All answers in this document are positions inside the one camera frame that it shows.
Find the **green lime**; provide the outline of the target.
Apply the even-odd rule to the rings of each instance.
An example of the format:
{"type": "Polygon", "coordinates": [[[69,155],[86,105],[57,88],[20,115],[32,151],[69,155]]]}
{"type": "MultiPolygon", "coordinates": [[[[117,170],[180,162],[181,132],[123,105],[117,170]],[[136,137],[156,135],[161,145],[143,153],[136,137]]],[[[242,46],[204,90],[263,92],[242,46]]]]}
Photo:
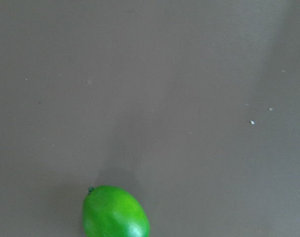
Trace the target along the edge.
{"type": "Polygon", "coordinates": [[[141,204],[115,186],[90,187],[83,201],[87,237],[148,237],[150,224],[141,204]]]}

